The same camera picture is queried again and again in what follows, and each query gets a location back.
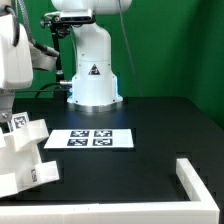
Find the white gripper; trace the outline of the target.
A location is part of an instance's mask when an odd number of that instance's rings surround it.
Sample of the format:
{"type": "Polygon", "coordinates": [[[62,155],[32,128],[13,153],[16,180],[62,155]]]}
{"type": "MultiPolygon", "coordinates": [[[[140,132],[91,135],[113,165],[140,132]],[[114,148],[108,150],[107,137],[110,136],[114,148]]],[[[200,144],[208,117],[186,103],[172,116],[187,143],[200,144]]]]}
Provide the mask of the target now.
{"type": "Polygon", "coordinates": [[[22,25],[19,28],[19,41],[14,46],[13,16],[8,14],[0,17],[0,123],[12,118],[14,90],[30,87],[33,80],[27,34],[22,25]]]}

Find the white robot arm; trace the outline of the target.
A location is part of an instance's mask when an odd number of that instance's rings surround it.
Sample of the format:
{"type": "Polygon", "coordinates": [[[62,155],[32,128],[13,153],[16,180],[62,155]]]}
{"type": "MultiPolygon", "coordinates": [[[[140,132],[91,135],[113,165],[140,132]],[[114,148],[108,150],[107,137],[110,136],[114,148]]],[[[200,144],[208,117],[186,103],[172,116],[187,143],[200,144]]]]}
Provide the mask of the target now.
{"type": "MultiPolygon", "coordinates": [[[[97,14],[121,13],[132,0],[52,0],[54,17],[76,35],[76,73],[68,103],[81,107],[108,107],[122,100],[111,70],[111,37],[95,22],[97,14]]],[[[0,122],[12,117],[17,89],[33,80],[31,49],[35,42],[18,22],[13,8],[0,4],[0,122]]]]}

